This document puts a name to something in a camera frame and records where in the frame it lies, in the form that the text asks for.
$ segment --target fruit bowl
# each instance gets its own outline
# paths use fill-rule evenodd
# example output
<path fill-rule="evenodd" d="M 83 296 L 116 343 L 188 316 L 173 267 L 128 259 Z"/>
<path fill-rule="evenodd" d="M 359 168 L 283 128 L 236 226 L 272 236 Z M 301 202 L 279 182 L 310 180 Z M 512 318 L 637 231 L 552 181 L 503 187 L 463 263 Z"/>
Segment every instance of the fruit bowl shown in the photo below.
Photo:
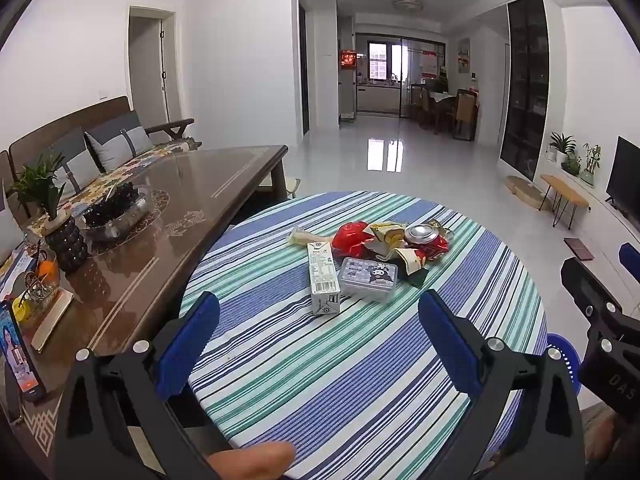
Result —
<path fill-rule="evenodd" d="M 123 214 L 104 225 L 92 227 L 87 224 L 84 214 L 81 214 L 76 219 L 81 233 L 95 242 L 114 242 L 126 238 L 133 227 L 154 208 L 151 190 L 148 187 L 139 187 L 137 190 L 138 198 L 133 204 Z"/>

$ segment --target white cabinet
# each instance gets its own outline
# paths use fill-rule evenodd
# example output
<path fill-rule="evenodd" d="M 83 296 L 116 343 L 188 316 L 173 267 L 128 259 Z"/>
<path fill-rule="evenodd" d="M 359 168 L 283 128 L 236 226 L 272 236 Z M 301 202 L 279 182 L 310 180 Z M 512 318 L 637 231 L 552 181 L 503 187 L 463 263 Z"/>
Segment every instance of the white cabinet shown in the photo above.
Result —
<path fill-rule="evenodd" d="M 400 88 L 358 85 L 358 111 L 398 113 Z"/>

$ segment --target black display cabinet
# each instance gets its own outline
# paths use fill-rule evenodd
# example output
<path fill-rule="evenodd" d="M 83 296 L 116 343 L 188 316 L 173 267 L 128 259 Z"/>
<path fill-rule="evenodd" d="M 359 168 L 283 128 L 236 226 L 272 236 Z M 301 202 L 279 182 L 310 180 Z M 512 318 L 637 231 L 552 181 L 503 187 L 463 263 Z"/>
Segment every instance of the black display cabinet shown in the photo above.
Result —
<path fill-rule="evenodd" d="M 511 89 L 500 158 L 533 180 L 545 130 L 549 40 L 543 0 L 509 4 Z"/>

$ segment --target tv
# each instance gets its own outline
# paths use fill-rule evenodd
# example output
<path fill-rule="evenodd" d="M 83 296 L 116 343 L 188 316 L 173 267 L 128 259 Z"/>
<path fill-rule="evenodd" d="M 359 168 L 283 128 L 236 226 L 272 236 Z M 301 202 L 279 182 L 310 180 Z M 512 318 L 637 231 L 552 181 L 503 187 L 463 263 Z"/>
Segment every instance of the tv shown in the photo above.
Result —
<path fill-rule="evenodd" d="M 618 137 L 607 194 L 623 213 L 640 220 L 640 148 Z"/>

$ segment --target blue striped tablecloth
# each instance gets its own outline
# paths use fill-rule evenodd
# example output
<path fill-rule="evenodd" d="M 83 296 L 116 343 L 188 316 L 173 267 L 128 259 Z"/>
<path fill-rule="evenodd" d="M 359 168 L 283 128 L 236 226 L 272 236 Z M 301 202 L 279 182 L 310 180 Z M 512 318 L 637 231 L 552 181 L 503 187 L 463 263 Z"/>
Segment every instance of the blue striped tablecloth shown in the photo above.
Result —
<path fill-rule="evenodd" d="M 536 286 L 494 234 L 439 204 L 380 192 L 292 200 L 228 231 L 193 273 L 184 313 L 204 290 L 220 325 L 190 378 L 196 397 L 236 447 L 289 440 L 293 479 L 413 479 L 435 456 L 468 397 L 453 388 L 417 315 L 420 290 L 400 283 L 389 304 L 343 297 L 338 316 L 310 311 L 306 248 L 295 226 L 334 234 L 349 221 L 417 223 L 454 231 L 423 289 L 511 349 L 542 353 Z M 512 392 L 489 452 L 513 420 Z"/>

